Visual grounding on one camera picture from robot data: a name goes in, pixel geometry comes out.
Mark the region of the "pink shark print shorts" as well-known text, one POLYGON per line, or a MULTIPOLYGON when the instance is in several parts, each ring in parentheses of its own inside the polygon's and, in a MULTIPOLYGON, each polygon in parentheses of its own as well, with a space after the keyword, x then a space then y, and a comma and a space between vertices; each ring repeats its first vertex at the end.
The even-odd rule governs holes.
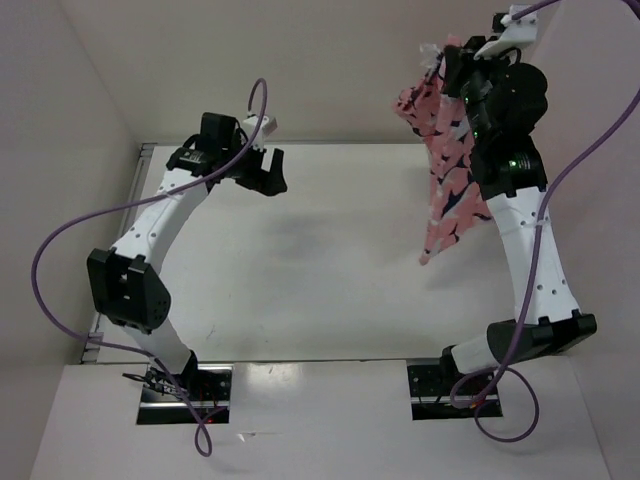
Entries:
POLYGON ((444 49, 460 45, 460 38, 454 35, 441 46, 428 44, 426 72, 392 104, 394 113, 409 125, 429 156, 429 205, 419 257, 423 266, 459 243, 472 228, 493 220, 472 175, 474 138, 463 101, 444 93, 448 67, 444 49))

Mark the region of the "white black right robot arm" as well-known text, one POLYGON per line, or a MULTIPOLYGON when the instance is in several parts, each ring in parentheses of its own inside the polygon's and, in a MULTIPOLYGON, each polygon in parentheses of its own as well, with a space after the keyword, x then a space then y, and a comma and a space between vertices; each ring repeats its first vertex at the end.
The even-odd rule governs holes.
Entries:
POLYGON ((474 137, 471 172, 499 230, 515 317, 443 351, 438 378, 450 393, 464 391, 476 371, 560 354, 597 331, 595 316, 581 311, 570 290, 543 203, 548 180, 531 134, 548 109, 547 79, 509 60, 517 47, 479 57, 486 43, 473 37, 445 47, 443 91, 464 105, 474 137))

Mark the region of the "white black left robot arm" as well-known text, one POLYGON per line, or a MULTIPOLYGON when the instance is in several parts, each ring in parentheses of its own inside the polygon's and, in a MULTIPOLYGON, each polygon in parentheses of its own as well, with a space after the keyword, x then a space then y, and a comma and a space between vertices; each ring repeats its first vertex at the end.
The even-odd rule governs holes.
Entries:
POLYGON ((213 384, 169 320, 172 299, 161 269, 182 227, 222 180, 267 197, 286 192, 283 151, 274 150, 270 168, 262 167, 265 140, 276 128, 271 116, 239 121, 203 114, 199 133, 169 157, 158 201, 109 249, 95 249, 87 259, 96 310, 150 354, 152 366, 141 380, 156 391, 185 400, 206 394, 213 384))

